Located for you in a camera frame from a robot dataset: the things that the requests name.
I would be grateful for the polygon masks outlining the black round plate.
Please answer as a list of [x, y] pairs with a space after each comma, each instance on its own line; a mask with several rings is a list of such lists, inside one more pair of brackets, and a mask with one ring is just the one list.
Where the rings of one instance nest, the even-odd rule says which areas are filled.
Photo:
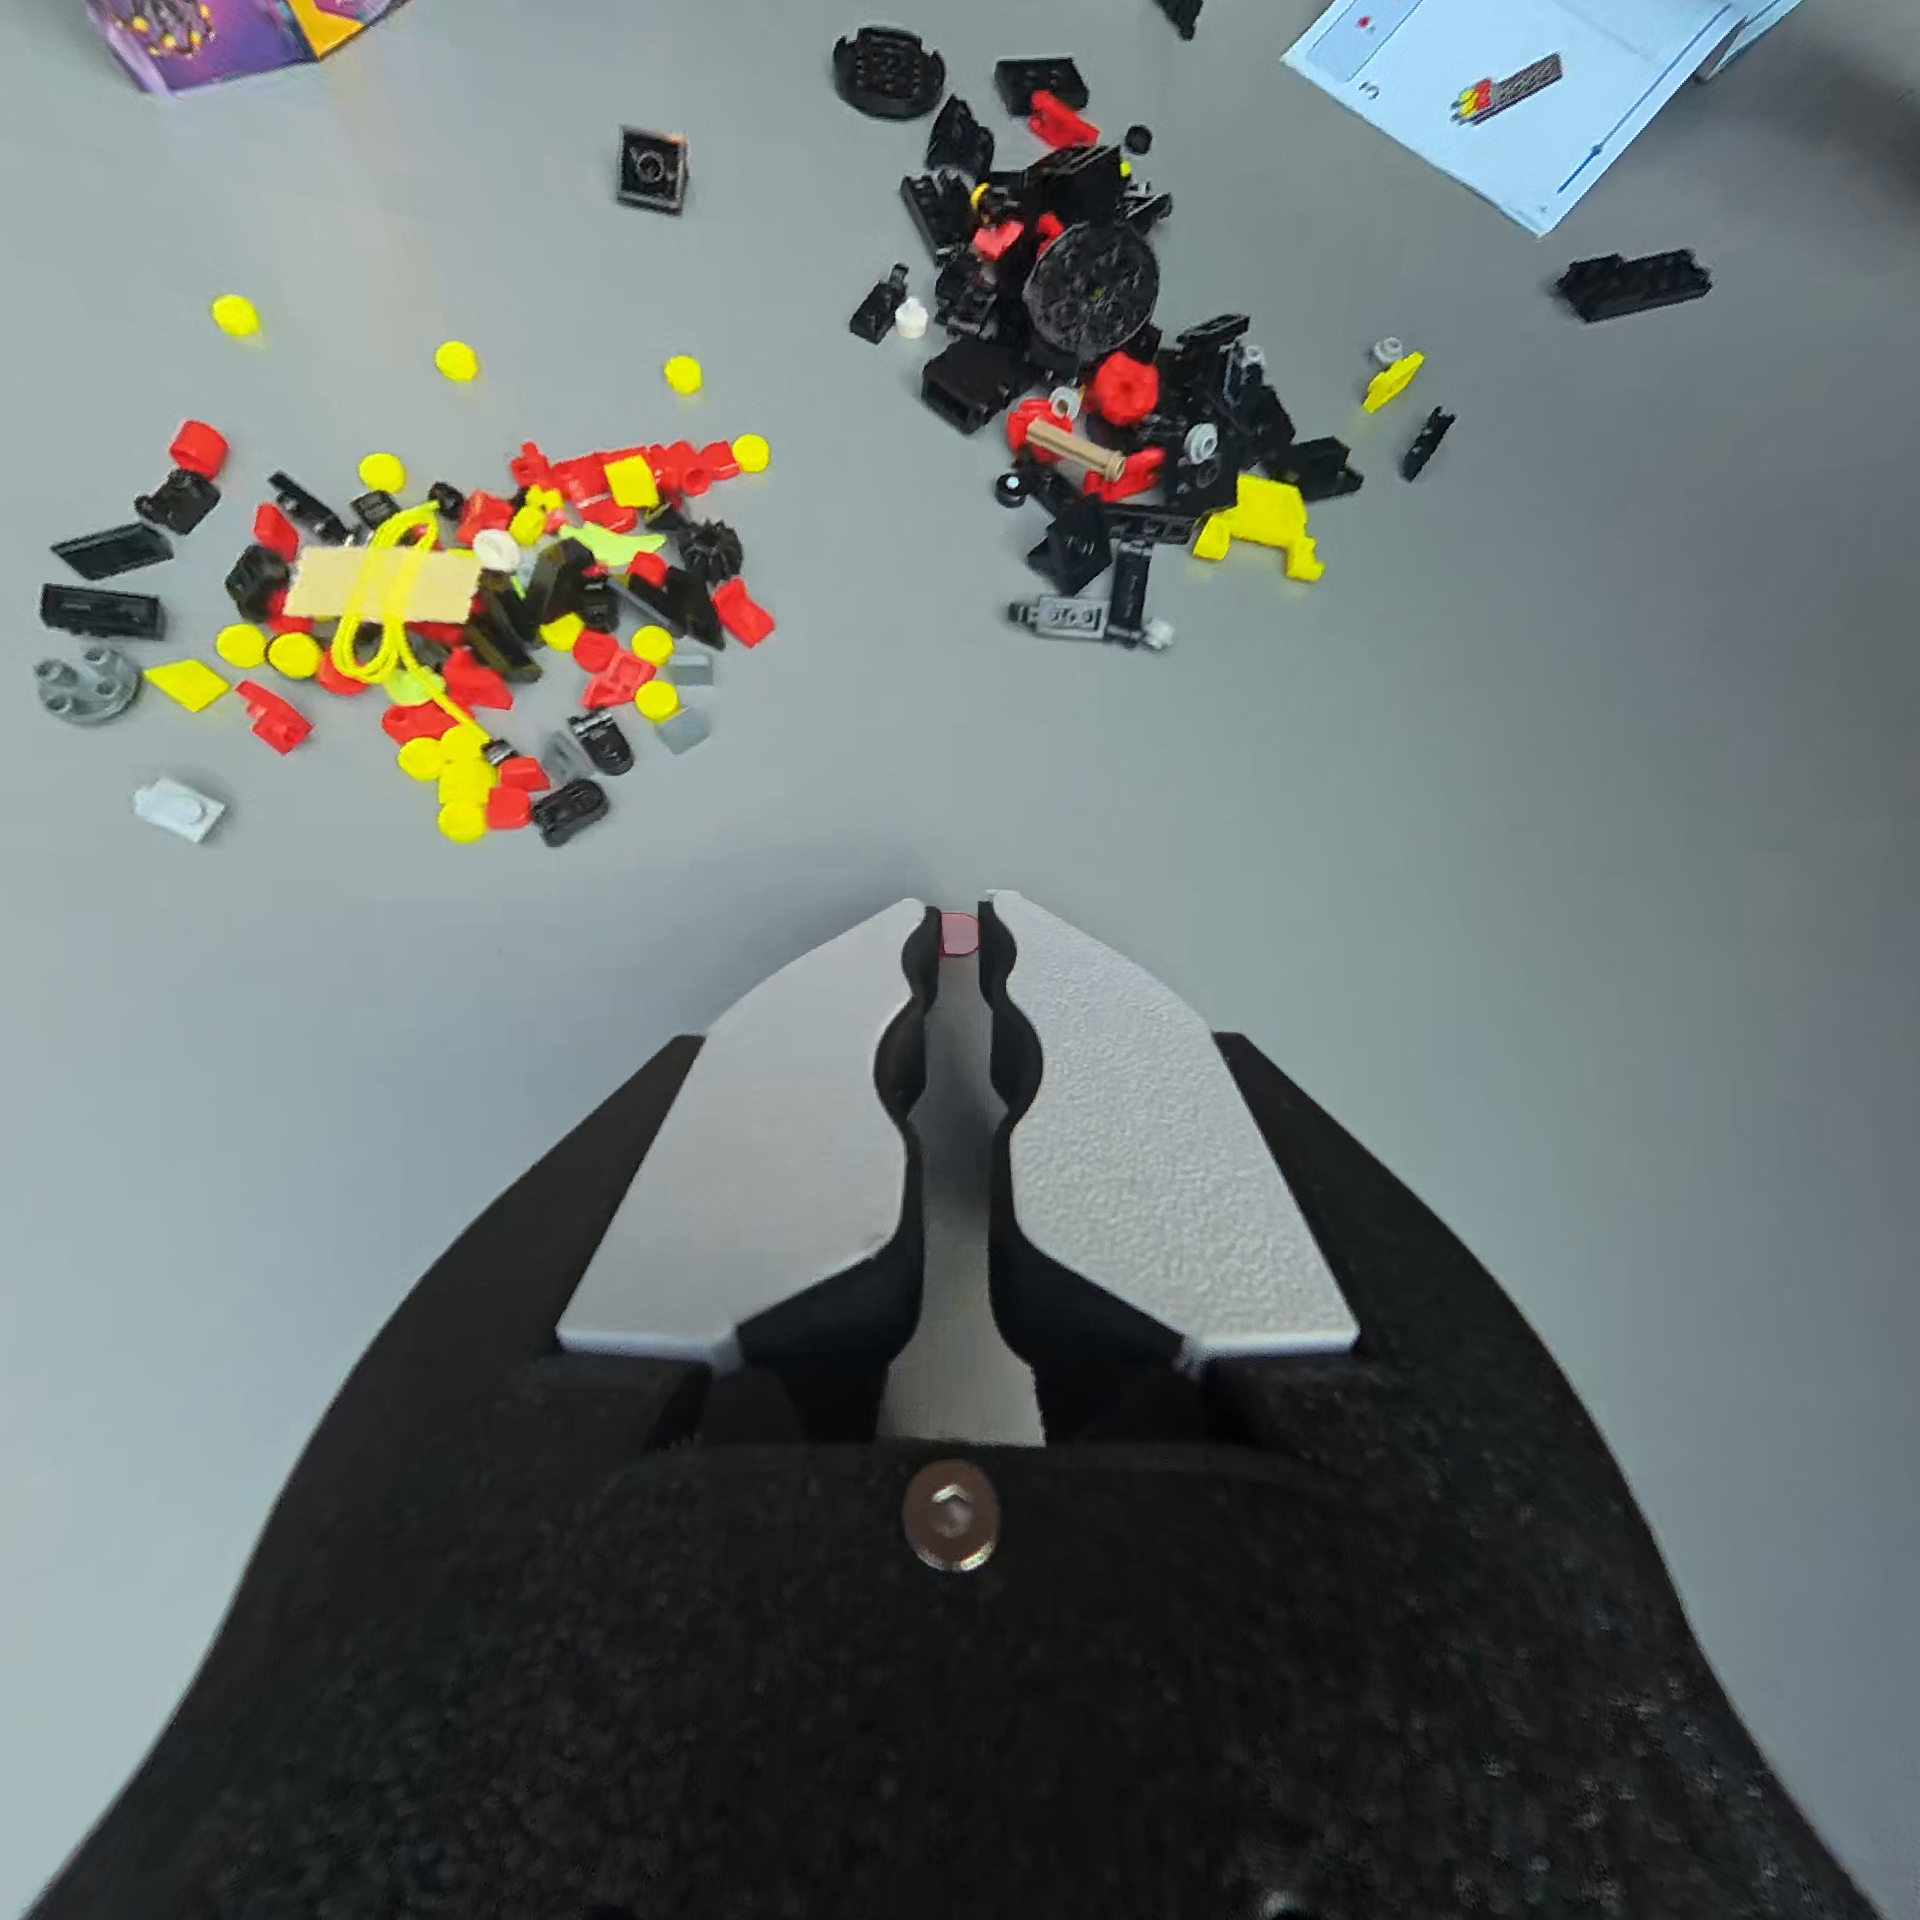
[[946, 88], [939, 54], [918, 34], [894, 28], [860, 28], [840, 38], [828, 54], [835, 94], [866, 117], [918, 121], [931, 115]]

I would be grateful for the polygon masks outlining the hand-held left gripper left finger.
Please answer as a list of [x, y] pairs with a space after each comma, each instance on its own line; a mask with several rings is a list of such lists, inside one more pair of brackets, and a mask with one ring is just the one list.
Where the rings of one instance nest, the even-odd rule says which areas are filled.
[[703, 1040], [557, 1315], [594, 1358], [774, 1375], [818, 1445], [867, 1445], [923, 1304], [931, 908], [882, 908]]

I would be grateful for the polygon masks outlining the dark grey round plate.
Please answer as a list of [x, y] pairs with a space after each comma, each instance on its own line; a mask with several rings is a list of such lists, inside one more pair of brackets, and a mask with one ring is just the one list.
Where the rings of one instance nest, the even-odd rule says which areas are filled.
[[33, 679], [40, 709], [74, 729], [109, 724], [139, 697], [139, 668], [109, 644], [89, 644], [74, 660], [40, 660]]

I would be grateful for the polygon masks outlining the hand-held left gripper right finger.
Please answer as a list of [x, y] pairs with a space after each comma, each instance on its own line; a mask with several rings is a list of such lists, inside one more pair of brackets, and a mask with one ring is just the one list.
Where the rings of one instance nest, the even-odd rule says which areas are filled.
[[1020, 892], [980, 903], [988, 1308], [1068, 1445], [1220, 1361], [1344, 1358], [1359, 1319], [1207, 1027]]

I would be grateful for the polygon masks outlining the light blue instruction booklet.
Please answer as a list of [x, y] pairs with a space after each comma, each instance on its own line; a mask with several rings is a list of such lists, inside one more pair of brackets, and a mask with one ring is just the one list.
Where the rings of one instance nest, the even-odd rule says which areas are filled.
[[1548, 236], [1692, 82], [1794, 3], [1332, 3], [1304, 82]]

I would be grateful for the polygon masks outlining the purple and yellow toy box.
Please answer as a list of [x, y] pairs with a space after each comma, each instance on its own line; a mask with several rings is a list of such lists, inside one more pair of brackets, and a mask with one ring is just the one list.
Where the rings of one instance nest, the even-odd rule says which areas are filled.
[[331, 59], [402, 3], [82, 3], [131, 82], [159, 98]]

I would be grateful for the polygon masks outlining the tan card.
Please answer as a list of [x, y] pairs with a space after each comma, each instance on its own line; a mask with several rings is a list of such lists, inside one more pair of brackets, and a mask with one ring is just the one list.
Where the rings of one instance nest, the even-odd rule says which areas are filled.
[[466, 624], [483, 566], [466, 548], [337, 548], [308, 546], [290, 571], [283, 618]]

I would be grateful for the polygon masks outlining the large yellow brick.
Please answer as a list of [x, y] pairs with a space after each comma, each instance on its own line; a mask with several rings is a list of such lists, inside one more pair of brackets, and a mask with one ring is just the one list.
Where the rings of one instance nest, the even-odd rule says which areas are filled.
[[1251, 541], [1282, 557], [1291, 582], [1313, 584], [1325, 575], [1309, 536], [1309, 508], [1292, 485], [1259, 475], [1236, 475], [1236, 496], [1227, 511], [1206, 518], [1193, 538], [1193, 560], [1220, 561], [1234, 541]]

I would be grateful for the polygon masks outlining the pile of black red bricks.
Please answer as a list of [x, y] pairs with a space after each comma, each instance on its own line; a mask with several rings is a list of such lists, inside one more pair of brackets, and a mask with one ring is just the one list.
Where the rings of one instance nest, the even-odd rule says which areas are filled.
[[[1156, 236], [1173, 195], [1141, 177], [1142, 158], [1105, 134], [1097, 149], [1039, 149], [1000, 168], [996, 134], [946, 94], [922, 174], [902, 180], [935, 268], [923, 306], [945, 337], [922, 368], [922, 402], [968, 438], [1000, 427], [1000, 508], [1046, 514], [1026, 560], [1039, 592], [1010, 606], [1010, 624], [1167, 650], [1153, 561], [1167, 548], [1193, 560], [1206, 518], [1234, 503], [1236, 475], [1292, 485], [1307, 508], [1359, 492], [1361, 475], [1350, 446], [1300, 438], [1248, 315], [1161, 329]], [[1122, 451], [1127, 476], [1100, 485], [1026, 451], [1033, 418]]]

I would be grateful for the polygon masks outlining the pile of small colourful bricks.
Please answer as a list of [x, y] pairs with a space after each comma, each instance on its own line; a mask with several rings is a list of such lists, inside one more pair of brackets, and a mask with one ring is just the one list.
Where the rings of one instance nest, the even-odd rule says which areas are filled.
[[[576, 843], [612, 815], [612, 782], [632, 775], [637, 740], [668, 756], [703, 746], [709, 716], [690, 688], [713, 684], [728, 644], [751, 650], [776, 630], [748, 568], [706, 588], [674, 546], [681, 518], [715, 520], [698, 514], [713, 489], [772, 466], [772, 440], [748, 430], [568, 462], [526, 440], [507, 489], [415, 489], [399, 454], [369, 451], [347, 511], [278, 466], [222, 582], [233, 620], [198, 652], [163, 656], [165, 606], [126, 577], [175, 561], [218, 511], [233, 446], [213, 421], [187, 418], [165, 462], [126, 524], [57, 541], [40, 624], [71, 650], [53, 660], [109, 644], [139, 668], [137, 701], [233, 709], [278, 757], [317, 735], [313, 700], [367, 701], [399, 778], [430, 796], [451, 847], [507, 832], [547, 848]], [[459, 627], [283, 618], [308, 546], [466, 548], [483, 575]]]

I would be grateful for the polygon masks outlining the long black plate with clips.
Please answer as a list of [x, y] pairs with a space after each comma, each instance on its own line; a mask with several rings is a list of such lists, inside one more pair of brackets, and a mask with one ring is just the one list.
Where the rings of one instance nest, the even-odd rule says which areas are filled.
[[1551, 290], [1579, 323], [1605, 323], [1703, 302], [1714, 278], [1688, 249], [1637, 260], [1612, 253], [1567, 265]]

